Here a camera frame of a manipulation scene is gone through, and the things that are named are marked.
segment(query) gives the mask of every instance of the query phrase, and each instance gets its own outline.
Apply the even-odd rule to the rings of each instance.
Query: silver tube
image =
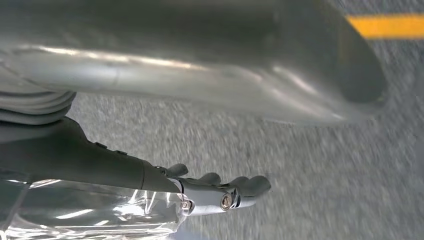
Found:
[[[377,58],[324,1],[0,0],[0,36],[0,76],[13,75],[2,81],[50,91],[303,124],[359,120],[385,101]]]

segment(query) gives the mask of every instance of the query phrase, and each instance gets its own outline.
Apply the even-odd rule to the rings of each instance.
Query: bolt head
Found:
[[[224,211],[228,211],[231,208],[232,197],[230,194],[225,194],[221,199],[221,209]]]
[[[183,210],[190,210],[191,207],[192,207],[192,204],[189,201],[183,201],[181,203],[181,209]]]

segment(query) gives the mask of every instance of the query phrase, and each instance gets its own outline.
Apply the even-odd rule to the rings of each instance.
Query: yellow road marking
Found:
[[[367,39],[424,39],[424,14],[347,16]]]

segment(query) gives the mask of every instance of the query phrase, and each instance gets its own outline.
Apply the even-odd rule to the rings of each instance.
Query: ground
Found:
[[[343,14],[422,13],[422,0],[333,0]],[[190,217],[193,240],[424,239],[424,40],[375,40],[392,96],[377,117],[295,126],[189,103],[79,94],[69,116],[88,138],[191,177],[266,175],[256,206]]]

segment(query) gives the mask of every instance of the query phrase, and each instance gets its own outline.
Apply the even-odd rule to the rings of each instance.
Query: clear plastic wrap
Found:
[[[25,185],[9,221],[3,219],[2,240],[159,239],[176,232],[189,211],[180,193],[58,179]]]

